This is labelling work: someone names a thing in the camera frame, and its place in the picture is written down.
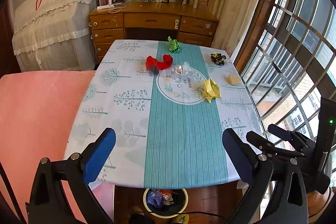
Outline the person right hand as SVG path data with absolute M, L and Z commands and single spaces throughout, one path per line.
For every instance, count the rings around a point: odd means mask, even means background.
M 314 191 L 308 193 L 306 196 L 308 223 L 315 223 L 335 196 L 335 186 L 330 186 L 324 194 Z

